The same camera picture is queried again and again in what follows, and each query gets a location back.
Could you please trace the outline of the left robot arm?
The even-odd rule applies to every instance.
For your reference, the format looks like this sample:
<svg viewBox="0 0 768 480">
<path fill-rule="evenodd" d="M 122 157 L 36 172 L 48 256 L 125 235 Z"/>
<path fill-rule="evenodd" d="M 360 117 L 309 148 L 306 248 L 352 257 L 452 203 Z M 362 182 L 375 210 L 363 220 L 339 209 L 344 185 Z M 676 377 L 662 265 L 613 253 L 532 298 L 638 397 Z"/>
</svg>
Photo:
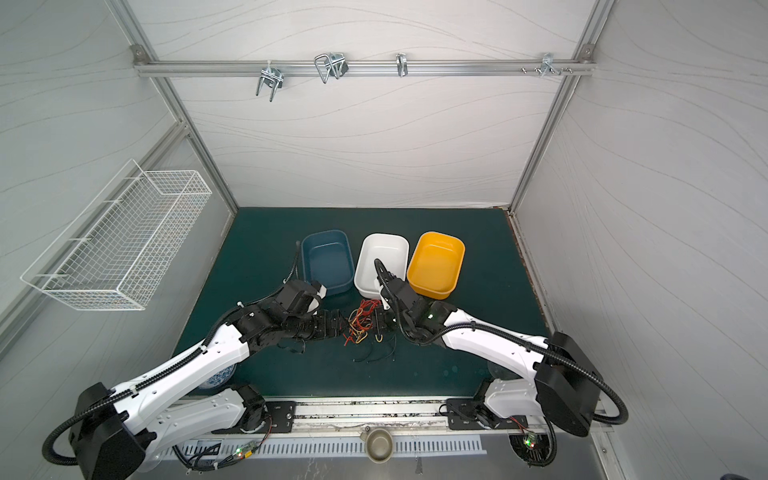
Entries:
<svg viewBox="0 0 768 480">
<path fill-rule="evenodd" d="M 86 479 L 127 479 L 148 470 L 156 454 L 198 435 L 268 427 L 272 416 L 251 385 L 191 403 L 178 401 L 283 339 L 337 336 L 337 321 L 321 308 L 326 294 L 319 281 L 290 274 L 272 294 L 225 312 L 203 340 L 164 364 L 113 388 L 92 385 L 80 394 L 74 414 L 46 437 L 43 458 L 77 466 Z"/>
</svg>

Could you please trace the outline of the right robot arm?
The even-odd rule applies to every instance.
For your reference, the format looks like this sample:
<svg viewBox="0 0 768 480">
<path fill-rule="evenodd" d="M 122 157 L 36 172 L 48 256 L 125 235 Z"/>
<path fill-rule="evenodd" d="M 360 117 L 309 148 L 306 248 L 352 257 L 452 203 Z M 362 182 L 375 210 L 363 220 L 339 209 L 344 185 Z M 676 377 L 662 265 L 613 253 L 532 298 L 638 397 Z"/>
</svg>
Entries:
<svg viewBox="0 0 768 480">
<path fill-rule="evenodd" d="M 481 390 L 481 403 L 490 413 L 541 417 L 578 437 L 587 436 L 594 422 L 622 425 L 629 420 L 626 403 L 570 336 L 528 335 L 479 320 L 417 294 L 382 260 L 373 265 L 383 302 L 408 341 L 470 353 L 517 376 L 493 380 Z"/>
</svg>

